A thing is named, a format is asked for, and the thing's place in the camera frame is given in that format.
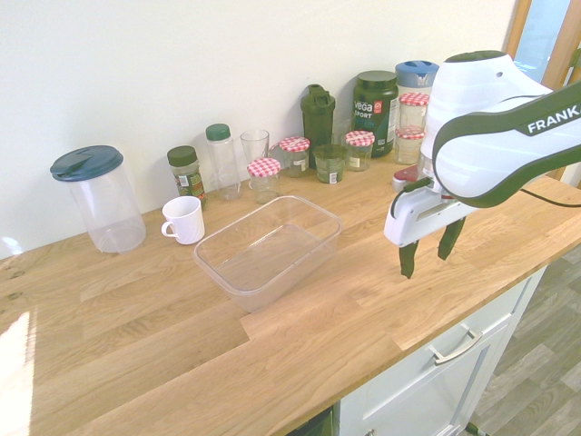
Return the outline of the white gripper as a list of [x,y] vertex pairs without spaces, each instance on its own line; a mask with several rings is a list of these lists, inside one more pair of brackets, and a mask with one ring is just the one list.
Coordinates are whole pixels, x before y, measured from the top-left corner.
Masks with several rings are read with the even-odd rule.
[[425,177],[409,183],[396,195],[387,215],[384,234],[399,247],[400,273],[410,279],[415,271],[419,239],[446,227],[438,257],[446,261],[472,207],[444,196],[438,183]]

